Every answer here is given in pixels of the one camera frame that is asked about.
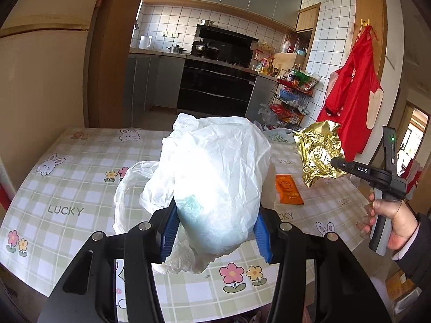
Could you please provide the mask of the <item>person's right hand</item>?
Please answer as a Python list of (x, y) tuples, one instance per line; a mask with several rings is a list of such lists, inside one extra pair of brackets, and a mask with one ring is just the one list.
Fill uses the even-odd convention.
[(392, 220), (392, 232), (387, 247), (399, 251), (410, 240), (419, 226), (415, 215), (404, 201), (385, 201), (376, 199), (374, 193), (369, 195), (370, 204), (366, 205), (367, 215), (356, 227), (362, 237), (367, 236), (376, 223), (377, 216), (384, 216)]

